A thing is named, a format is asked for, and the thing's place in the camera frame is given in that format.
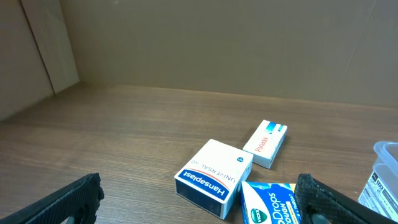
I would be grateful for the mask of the clear plastic container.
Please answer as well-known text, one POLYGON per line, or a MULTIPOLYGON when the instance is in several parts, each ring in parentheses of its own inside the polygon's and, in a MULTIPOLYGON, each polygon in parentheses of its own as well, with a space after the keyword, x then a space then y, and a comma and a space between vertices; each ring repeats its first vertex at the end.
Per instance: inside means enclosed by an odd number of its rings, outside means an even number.
POLYGON ((397 222, 397 142, 379 141, 373 149, 377 159, 358 202, 397 222))

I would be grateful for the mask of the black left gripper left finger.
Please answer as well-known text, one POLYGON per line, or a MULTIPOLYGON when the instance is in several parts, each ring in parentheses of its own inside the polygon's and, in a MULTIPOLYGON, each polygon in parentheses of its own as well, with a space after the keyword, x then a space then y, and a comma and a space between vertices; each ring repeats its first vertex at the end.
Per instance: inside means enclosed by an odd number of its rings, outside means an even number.
POLYGON ((1 224, 76 223, 94 224, 104 192, 98 173, 64 186, 58 191, 1 219, 1 224))

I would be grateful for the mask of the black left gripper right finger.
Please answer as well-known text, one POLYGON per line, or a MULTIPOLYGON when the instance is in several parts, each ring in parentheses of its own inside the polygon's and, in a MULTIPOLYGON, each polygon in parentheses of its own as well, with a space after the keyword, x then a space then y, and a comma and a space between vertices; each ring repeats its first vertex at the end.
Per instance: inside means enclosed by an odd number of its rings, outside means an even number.
POLYGON ((303 224, 395 224, 391 220, 331 187, 300 174, 294 190, 303 224))

